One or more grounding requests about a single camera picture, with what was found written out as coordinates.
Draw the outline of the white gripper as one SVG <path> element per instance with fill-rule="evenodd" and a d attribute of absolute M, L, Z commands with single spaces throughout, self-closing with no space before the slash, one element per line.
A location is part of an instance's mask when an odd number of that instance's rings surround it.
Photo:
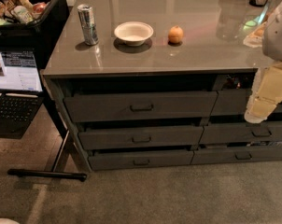
<path fill-rule="evenodd" d="M 260 68 L 251 90 L 244 118 L 249 123 L 261 123 L 282 102 L 282 63 Z"/>

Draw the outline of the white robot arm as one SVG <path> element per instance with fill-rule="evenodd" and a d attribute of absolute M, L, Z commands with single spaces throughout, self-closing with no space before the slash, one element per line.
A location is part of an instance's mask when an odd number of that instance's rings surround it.
<path fill-rule="evenodd" d="M 254 77 L 244 115 L 247 122 L 254 124 L 267 120 L 282 102 L 282 1 L 265 23 L 262 52 L 273 62 L 260 67 Z"/>

